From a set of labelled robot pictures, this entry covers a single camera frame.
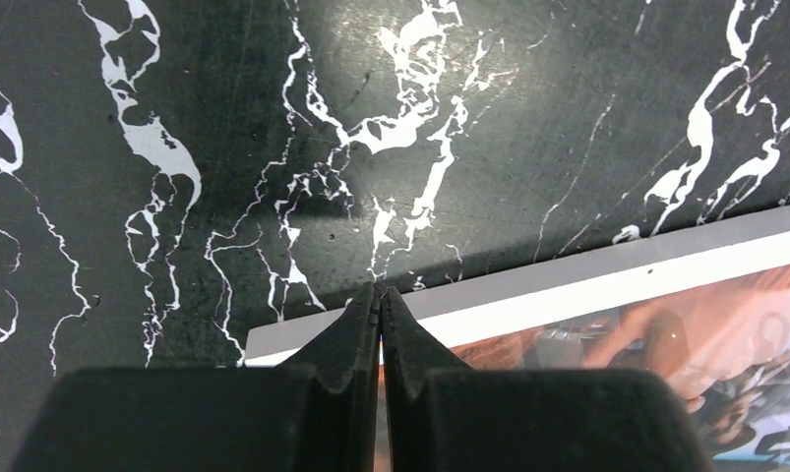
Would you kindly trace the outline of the white wooden photo frame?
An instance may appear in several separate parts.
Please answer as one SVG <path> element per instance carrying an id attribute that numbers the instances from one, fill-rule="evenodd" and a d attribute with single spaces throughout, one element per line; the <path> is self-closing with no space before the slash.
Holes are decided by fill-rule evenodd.
<path id="1" fill-rule="evenodd" d="M 790 471 L 790 205 L 401 296 L 473 369 L 648 372 L 707 471 Z"/>

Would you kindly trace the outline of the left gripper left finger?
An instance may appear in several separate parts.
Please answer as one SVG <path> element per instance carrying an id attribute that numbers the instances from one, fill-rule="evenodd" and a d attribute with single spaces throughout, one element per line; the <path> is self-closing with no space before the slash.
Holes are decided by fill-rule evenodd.
<path id="1" fill-rule="evenodd" d="M 106 368 L 63 377 L 17 471 L 370 471 L 380 293 L 273 367 Z"/>

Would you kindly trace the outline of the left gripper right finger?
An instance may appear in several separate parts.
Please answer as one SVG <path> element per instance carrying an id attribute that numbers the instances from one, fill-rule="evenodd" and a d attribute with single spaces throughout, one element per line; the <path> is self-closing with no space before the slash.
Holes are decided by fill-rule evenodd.
<path id="1" fill-rule="evenodd" d="M 676 395 L 636 370 L 467 366 L 388 290 L 380 323 L 395 471 L 707 471 Z"/>

